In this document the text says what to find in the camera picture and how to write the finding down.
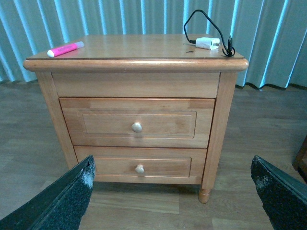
wooden floor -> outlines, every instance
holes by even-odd
[[[209,203],[195,185],[95,183],[82,230],[271,230],[250,177],[259,155],[302,181],[307,91],[236,89]],[[37,83],[0,84],[0,219],[67,171]]]

wooden knob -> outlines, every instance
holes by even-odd
[[[132,125],[132,131],[135,133],[141,133],[142,132],[142,125],[139,122],[135,122]]]
[[[136,168],[135,168],[135,171],[138,174],[142,174],[142,173],[144,173],[144,167],[141,164],[138,164],[138,166],[136,166]]]

wooden nightstand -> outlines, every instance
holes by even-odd
[[[96,180],[213,188],[241,55],[179,35],[90,35],[35,71],[69,168],[88,155]]]

black object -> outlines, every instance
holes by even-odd
[[[307,230],[307,185],[255,156],[251,177],[275,230]]]
[[[0,220],[0,229],[77,230],[90,202],[94,177],[94,158],[89,156]]]
[[[229,39],[228,39],[228,48],[226,48],[226,45],[225,45],[225,42],[224,42],[224,37],[223,37],[223,34],[221,32],[221,30],[219,29],[219,27],[217,27],[217,25],[211,20],[211,18],[206,14],[205,11],[203,10],[194,10],[194,12],[191,14],[191,16],[188,18],[188,20],[186,21],[186,23],[184,24],[183,26],[183,30],[184,30],[184,33],[186,35],[186,38],[188,40],[188,42],[192,43],[192,44],[195,44],[196,43],[196,40],[190,40],[188,35],[187,35],[187,31],[186,31],[186,25],[188,24],[188,22],[190,21],[190,19],[193,17],[193,15],[196,13],[196,12],[201,12],[203,15],[205,15],[205,17],[208,19],[208,21],[216,28],[216,30],[219,32],[220,36],[221,36],[221,39],[222,39],[222,43],[223,43],[223,46],[225,48],[225,51],[224,49],[223,50],[223,53],[225,54],[225,56],[227,57],[232,57],[233,55],[235,55],[236,53],[236,50],[235,48],[232,47],[232,37],[229,36]]]

blue curtain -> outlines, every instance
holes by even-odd
[[[249,60],[237,85],[307,87],[306,0],[1,0],[0,81],[33,81],[26,57],[85,35],[181,34],[206,11]],[[201,14],[188,32],[217,31]]]

